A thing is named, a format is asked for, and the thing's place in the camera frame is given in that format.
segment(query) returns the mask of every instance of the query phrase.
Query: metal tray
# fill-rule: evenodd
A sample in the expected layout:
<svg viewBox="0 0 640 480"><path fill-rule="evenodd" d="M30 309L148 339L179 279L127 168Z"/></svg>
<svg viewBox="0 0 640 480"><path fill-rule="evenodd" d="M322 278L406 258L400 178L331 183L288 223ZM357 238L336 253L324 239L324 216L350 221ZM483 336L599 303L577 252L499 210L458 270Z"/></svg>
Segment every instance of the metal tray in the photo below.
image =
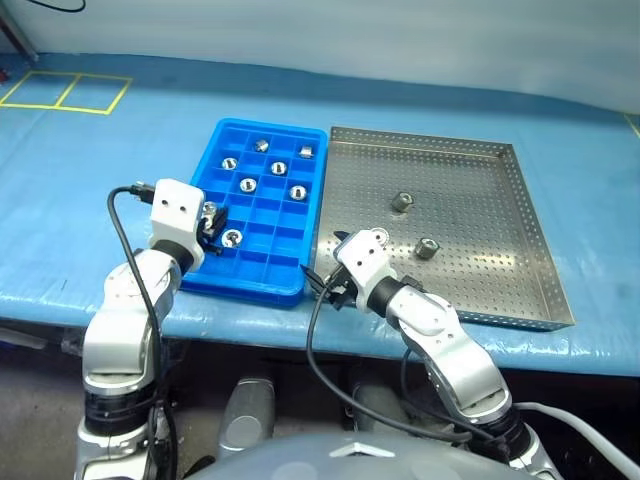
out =
<svg viewBox="0 0 640 480"><path fill-rule="evenodd" d="M391 199L409 192L408 213ZM334 231L383 227L400 276L450 300L462 320L536 330L573 325L509 144L334 127L315 268L335 266ZM440 250L413 253L420 237Z"/></svg>

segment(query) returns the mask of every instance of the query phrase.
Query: blue foam mat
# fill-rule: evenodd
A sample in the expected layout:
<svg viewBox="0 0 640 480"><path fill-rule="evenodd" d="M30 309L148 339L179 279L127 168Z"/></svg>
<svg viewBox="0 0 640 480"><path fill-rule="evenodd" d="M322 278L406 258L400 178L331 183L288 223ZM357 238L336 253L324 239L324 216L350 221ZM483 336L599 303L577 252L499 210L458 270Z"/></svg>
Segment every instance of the blue foam mat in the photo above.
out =
<svg viewBox="0 0 640 480"><path fill-rule="evenodd" d="M0 66L14 79L27 69L17 56L0 56ZM138 179L189 181L220 118L343 125L512 143L578 323L551 333L465 329L503 367L640 373L640 139L621 114L519 94L151 57L43 55L38 68L134 81L110 116L0 108L1 317L86 325L104 278L123 261L108 191ZM144 246L148 206L122 199L119 209L132 244ZM163 330L301 348L310 310L308 298L283 309L182 292ZM388 357L404 350L385 321L352 309L323 310L316 345Z"/></svg>

